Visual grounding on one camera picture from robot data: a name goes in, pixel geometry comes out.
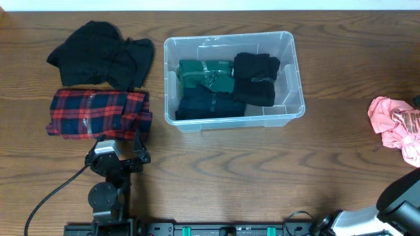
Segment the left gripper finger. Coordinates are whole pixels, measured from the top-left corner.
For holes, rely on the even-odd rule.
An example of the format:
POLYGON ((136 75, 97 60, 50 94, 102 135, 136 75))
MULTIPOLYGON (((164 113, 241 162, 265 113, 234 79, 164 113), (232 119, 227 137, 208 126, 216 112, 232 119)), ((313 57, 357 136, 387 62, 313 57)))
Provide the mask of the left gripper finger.
POLYGON ((96 143, 95 143, 95 145, 94 145, 94 148, 97 146, 97 144, 98 144, 99 142, 105 141, 105 139, 106 139, 106 136, 105 136, 105 135, 101 135, 101 136, 99 136, 99 137, 96 139, 96 143))
POLYGON ((144 144, 142 143, 142 136, 141 131, 139 129, 136 130, 134 136, 134 143, 133 143, 133 152, 137 157, 147 157, 148 150, 145 148, 144 144))

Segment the pink shirt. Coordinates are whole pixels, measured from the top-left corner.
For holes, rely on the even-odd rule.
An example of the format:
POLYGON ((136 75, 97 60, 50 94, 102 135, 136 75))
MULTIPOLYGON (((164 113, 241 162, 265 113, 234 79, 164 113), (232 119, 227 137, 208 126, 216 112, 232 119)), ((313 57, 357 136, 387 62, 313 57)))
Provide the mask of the pink shirt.
POLYGON ((367 115, 387 148, 398 148, 410 165, 419 167, 419 110, 401 100, 378 96, 367 115))

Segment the dark navy garment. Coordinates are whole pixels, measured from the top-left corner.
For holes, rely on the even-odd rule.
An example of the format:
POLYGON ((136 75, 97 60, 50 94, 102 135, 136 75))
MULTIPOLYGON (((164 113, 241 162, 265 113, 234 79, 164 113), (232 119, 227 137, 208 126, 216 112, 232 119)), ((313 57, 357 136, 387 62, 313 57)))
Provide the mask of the dark navy garment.
POLYGON ((214 119, 244 116, 246 103, 227 92, 212 92, 207 87, 185 88, 175 112, 176 120, 214 119))

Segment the dark green garment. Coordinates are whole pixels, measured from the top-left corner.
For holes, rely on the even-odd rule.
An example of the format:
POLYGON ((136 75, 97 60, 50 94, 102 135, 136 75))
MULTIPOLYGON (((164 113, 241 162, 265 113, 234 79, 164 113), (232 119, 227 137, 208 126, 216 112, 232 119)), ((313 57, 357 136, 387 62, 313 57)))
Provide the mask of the dark green garment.
POLYGON ((225 60, 180 60, 178 79, 183 89, 194 89, 199 85, 212 92, 232 93, 234 63, 225 60))

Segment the black taped garment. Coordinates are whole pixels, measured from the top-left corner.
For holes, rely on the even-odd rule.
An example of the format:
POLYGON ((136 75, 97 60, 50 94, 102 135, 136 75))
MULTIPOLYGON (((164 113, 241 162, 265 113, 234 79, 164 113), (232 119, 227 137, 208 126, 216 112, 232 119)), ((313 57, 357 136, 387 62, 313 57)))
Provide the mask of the black taped garment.
POLYGON ((269 54, 241 52, 234 58, 233 98, 253 106, 274 105, 280 61, 269 54))

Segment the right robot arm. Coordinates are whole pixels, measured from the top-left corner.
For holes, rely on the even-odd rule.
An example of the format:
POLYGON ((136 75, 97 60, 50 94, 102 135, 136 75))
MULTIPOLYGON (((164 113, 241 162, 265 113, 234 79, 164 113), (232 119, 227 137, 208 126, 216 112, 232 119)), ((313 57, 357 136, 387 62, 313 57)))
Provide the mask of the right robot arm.
POLYGON ((312 235, 419 234, 419 97, 414 105, 379 96, 367 114, 386 148, 397 148, 415 170, 397 179, 380 195, 375 206, 357 211, 338 210, 312 228, 312 235))

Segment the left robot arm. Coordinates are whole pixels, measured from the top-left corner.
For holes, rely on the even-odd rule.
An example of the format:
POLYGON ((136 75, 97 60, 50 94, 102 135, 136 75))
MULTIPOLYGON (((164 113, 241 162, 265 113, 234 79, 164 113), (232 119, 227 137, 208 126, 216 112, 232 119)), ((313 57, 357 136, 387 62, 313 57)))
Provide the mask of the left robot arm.
POLYGON ((85 158, 85 165, 105 181, 93 186, 88 202, 93 209, 93 235, 141 235, 138 220, 129 214, 131 174, 143 171, 151 161, 140 130, 136 130, 131 159, 121 160, 115 140, 103 137, 96 141, 85 158))

